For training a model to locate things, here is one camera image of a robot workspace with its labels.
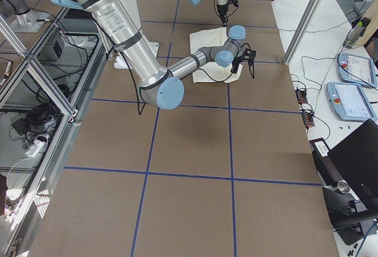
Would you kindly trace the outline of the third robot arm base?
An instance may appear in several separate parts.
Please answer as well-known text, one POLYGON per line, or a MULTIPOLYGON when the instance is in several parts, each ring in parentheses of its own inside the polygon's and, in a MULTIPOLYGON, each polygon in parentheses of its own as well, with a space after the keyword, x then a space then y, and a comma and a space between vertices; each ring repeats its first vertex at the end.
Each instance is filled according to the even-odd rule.
POLYGON ((1 0, 1 16, 4 19, 15 16, 10 27, 15 32, 37 33, 49 14, 33 11, 25 0, 1 0))

